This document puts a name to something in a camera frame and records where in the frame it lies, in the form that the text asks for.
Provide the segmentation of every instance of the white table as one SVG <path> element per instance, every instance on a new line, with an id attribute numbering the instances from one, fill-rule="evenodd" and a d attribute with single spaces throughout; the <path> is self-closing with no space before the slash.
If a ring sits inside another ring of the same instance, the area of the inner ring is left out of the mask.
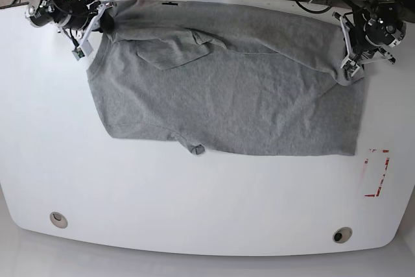
<path id="1" fill-rule="evenodd" d="M 290 1 L 168 1 L 308 15 Z M 23 11 L 0 11 L 0 183 L 18 226 L 103 245 L 227 256 L 376 248 L 395 236 L 415 184 L 413 25 L 393 50 L 396 65 L 366 68 L 356 156 L 196 157 L 174 142 L 107 135 L 86 78 L 91 60 L 77 62 L 69 41 L 52 25 L 31 27 Z M 331 12 L 313 17 L 337 23 Z M 365 197 L 377 193 L 386 157 L 380 195 Z M 66 229 L 52 225 L 53 211 L 66 216 Z M 344 226 L 351 239 L 334 243 Z"/>

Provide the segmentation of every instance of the white tabletop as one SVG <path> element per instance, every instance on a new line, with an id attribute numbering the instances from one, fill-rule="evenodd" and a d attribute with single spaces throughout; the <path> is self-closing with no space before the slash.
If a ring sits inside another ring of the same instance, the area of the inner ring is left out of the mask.
<path id="1" fill-rule="evenodd" d="M 308 16 L 290 1 L 171 1 Z M 18 226 L 103 245 L 227 256 L 341 252 L 394 237 L 415 184 L 413 25 L 393 49 L 396 65 L 366 68 L 356 156 L 196 157 L 175 142 L 107 135 L 86 78 L 91 59 L 75 61 L 69 41 L 52 25 L 31 27 L 23 11 L 0 11 L 0 183 Z M 331 13 L 313 18 L 337 23 Z M 66 216 L 66 229 L 52 225 L 53 211 Z M 345 226 L 351 239 L 334 243 Z"/>

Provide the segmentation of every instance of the circular hole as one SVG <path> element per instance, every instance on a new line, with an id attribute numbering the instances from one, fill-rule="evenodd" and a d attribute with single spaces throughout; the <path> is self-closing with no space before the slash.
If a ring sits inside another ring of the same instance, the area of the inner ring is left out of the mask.
<path id="1" fill-rule="evenodd" d="M 67 227 L 67 220 L 61 213 L 52 212 L 49 218 L 51 219 L 52 224 L 54 224 L 56 227 L 58 228 Z"/>
<path id="2" fill-rule="evenodd" d="M 333 241 L 335 243 L 345 243 L 350 239 L 352 233 L 353 232 L 351 231 L 350 227 L 343 227 L 333 234 Z"/>

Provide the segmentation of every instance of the gray t-shirt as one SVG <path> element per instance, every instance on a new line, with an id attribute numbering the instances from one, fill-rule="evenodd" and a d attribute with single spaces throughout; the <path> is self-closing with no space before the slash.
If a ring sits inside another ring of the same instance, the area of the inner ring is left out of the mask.
<path id="1" fill-rule="evenodd" d="M 89 85 L 113 138 L 251 155 L 353 155 L 363 73 L 340 70 L 341 29 L 218 3 L 119 1 Z"/>

